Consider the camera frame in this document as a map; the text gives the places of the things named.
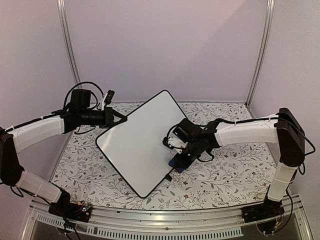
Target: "patterned table surface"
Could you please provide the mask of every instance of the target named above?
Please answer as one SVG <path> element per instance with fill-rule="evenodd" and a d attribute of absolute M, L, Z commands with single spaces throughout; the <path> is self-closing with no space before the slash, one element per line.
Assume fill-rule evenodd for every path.
<path fill-rule="evenodd" d="M 128 114 L 140 103 L 111 104 Z M 244 104 L 180 103 L 196 124 L 216 118 L 250 119 Z M 90 128 L 82 127 L 81 132 Z M 52 182 L 71 193 L 76 201 L 95 206 L 143 210 L 191 210 L 230 207 L 263 200 L 276 165 L 265 143 L 235 144 L 214 149 L 208 163 L 195 161 L 172 181 L 164 180 L 147 198 L 139 198 L 117 174 L 96 147 L 96 137 L 105 129 L 72 134 Z"/>

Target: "wire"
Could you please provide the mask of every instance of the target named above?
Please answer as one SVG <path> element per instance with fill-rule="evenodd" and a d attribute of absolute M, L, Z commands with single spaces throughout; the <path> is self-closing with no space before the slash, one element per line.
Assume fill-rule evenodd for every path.
<path fill-rule="evenodd" d="M 307 152 L 304 156 L 308 156 L 308 155 L 313 154 L 313 153 L 316 152 L 316 147 L 315 147 L 315 145 L 305 136 L 305 134 L 304 134 L 302 131 L 300 131 L 300 130 L 296 127 L 296 125 L 294 125 L 292 122 L 290 122 L 290 121 L 288 121 L 287 119 L 284 119 L 284 118 L 282 118 L 282 117 L 278 117 L 278 119 L 283 120 L 283 121 L 286 121 L 286 122 L 287 122 L 291 127 L 293 127 L 293 128 L 304 138 L 304 140 L 306 140 L 306 141 L 308 142 L 308 144 L 312 147 L 312 151 Z"/>
<path fill-rule="evenodd" d="M 75 89 L 76 87 L 82 85 L 82 84 L 91 84 L 91 85 L 95 86 L 97 89 L 99 89 L 102 97 L 104 97 L 104 92 L 102 91 L 102 89 L 101 89 L 96 83 L 94 83 L 94 82 L 92 82 L 92 81 L 83 81 L 83 82 L 80 82 L 80 83 L 74 85 L 74 86 L 68 91 L 68 93 L 67 93 L 66 96 L 65 96 L 64 102 L 63 102 L 63 108 L 62 108 L 63 110 L 66 109 L 67 100 L 68 100 L 68 97 L 69 97 L 70 93 L 72 92 L 72 90 Z"/>
<path fill-rule="evenodd" d="M 199 157 L 197 157 L 196 159 L 197 159 L 199 162 L 201 162 L 201 163 L 207 163 L 207 162 L 211 162 L 211 161 L 213 160 L 213 158 L 211 158 L 211 159 L 208 160 L 208 161 L 203 161 L 203 160 L 200 160 Z"/>
<path fill-rule="evenodd" d="M 26 126 L 26 125 L 29 125 L 29 124 L 33 124 L 33 123 L 38 122 L 38 121 L 41 121 L 41 120 L 43 120 L 43 119 L 52 118 L 52 117 L 57 116 L 57 115 L 58 115 L 58 113 L 53 113 L 53 114 L 49 114 L 49 115 L 44 116 L 44 117 L 38 117 L 38 118 L 35 118 L 35 119 L 33 119 L 33 120 L 26 121 L 26 122 L 24 122 L 24 123 L 18 124 L 18 125 L 14 126 L 14 127 L 11 127 L 11 128 L 9 128 L 9 129 L 7 129 L 7 130 L 5 130 L 5 131 L 8 133 L 8 132 L 13 131 L 14 129 L 18 129 L 18 128 L 21 128 L 21 127 L 23 127 L 23 126 Z"/>
<path fill-rule="evenodd" d="M 305 175 L 305 173 L 306 173 L 305 163 L 303 162 L 301 165 L 298 167 L 299 173 L 300 173 L 301 175 Z"/>
<path fill-rule="evenodd" d="M 89 130 L 87 130 L 87 131 L 83 131 L 83 132 L 79 132 L 79 131 L 80 131 L 80 129 L 81 129 L 81 126 L 79 127 L 79 130 L 78 130 L 78 131 L 75 131 L 75 132 L 74 132 L 74 134 L 75 134 L 75 135 L 87 134 L 87 133 L 89 133 L 89 132 L 91 132 L 91 131 L 95 130 L 95 129 L 96 129 L 96 126 L 94 126 L 93 128 L 91 128 L 91 129 L 89 129 Z"/>
<path fill-rule="evenodd" d="M 23 197 L 24 197 L 23 193 L 21 192 L 21 190 L 20 190 L 18 187 L 16 187 L 16 189 L 18 190 L 19 193 L 16 193 L 16 192 L 14 191 L 14 189 L 13 189 L 12 186 L 10 186 L 10 189 L 11 189 L 11 192 L 13 192 L 13 193 L 14 193 L 15 195 L 17 195 L 18 197 L 20 197 L 20 198 L 23 198 Z"/>
<path fill-rule="evenodd" d="M 176 126 L 178 126 L 180 123 L 177 123 L 177 124 L 175 124 L 175 125 L 173 125 L 172 127 L 170 127 L 170 129 L 169 129 L 169 131 L 167 132 L 167 134 L 166 134 L 166 143 L 168 143 L 168 140 L 169 140 L 169 135 L 170 135 L 170 132 L 172 131 L 172 129 L 174 129 Z M 177 147 L 177 146 L 172 146 L 172 145 L 170 145 L 172 148 L 174 148 L 174 149 L 184 149 L 184 147 Z"/>
<path fill-rule="evenodd" d="M 218 118 L 218 119 L 226 124 L 245 124 L 245 123 L 252 123 L 252 122 L 256 122 L 256 121 L 276 120 L 279 118 L 274 116 L 274 117 L 252 118 L 252 119 L 240 120 L 240 121 L 228 121 L 228 120 L 225 120 L 222 118 Z"/>
<path fill-rule="evenodd" d="M 275 231 L 273 232 L 274 234 L 277 233 L 277 232 L 279 232 L 280 230 L 284 229 L 284 227 L 289 223 L 290 218 L 291 218 L 291 216 L 292 216 L 292 213 L 293 213 L 293 211 L 294 211 L 294 201 L 292 200 L 292 197 L 291 197 L 290 194 L 289 194 L 288 188 L 289 188 L 289 186 L 286 188 L 285 192 L 286 192 L 286 194 L 288 195 L 288 197 L 289 197 L 289 199 L 290 199 L 290 202 L 291 202 L 290 215 L 289 215 L 289 217 L 288 217 L 288 220 L 285 222 L 285 224 L 284 224 L 281 228 L 279 228 L 279 229 L 277 229 L 277 230 L 275 230 Z"/>

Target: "cable tie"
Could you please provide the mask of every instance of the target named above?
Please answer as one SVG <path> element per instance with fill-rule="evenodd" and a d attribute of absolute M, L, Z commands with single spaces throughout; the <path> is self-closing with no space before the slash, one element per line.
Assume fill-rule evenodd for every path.
<path fill-rule="evenodd" d="M 42 188 L 43 183 L 44 183 L 44 180 L 41 178 L 41 184 L 40 184 L 40 187 L 39 187 L 38 191 L 36 191 L 36 194 L 35 194 L 35 195 L 33 195 L 34 197 L 37 197 L 37 196 L 38 196 L 38 193 L 40 192 L 40 189 Z"/>

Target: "white board with black border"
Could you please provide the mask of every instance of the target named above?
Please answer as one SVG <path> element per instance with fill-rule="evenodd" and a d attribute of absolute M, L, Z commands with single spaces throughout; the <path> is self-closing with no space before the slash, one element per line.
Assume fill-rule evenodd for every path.
<path fill-rule="evenodd" d="M 171 172 L 172 151 L 162 143 L 185 114 L 167 90 L 127 115 L 127 121 L 96 138 L 96 145 L 140 197 L 146 198 Z"/>

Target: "white wall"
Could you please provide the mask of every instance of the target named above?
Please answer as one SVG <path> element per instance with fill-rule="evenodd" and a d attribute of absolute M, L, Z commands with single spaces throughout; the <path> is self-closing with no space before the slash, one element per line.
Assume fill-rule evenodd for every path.
<path fill-rule="evenodd" d="M 295 181 L 314 239 L 320 239 L 319 9 L 320 1 L 315 0 L 275 2 L 270 38 L 251 108 L 256 117 L 275 113 L 280 107 L 289 108 L 317 148 L 315 154 L 306 157 L 306 174 Z"/>
<path fill-rule="evenodd" d="M 0 0 L 0 126 L 60 109 L 73 85 L 57 1 Z M 26 149 L 20 164 L 48 179 L 65 137 Z M 0 239 L 18 239 L 30 201 L 0 186 Z"/>
<path fill-rule="evenodd" d="M 115 101 L 244 102 L 267 0 L 65 1 L 79 75 Z"/>

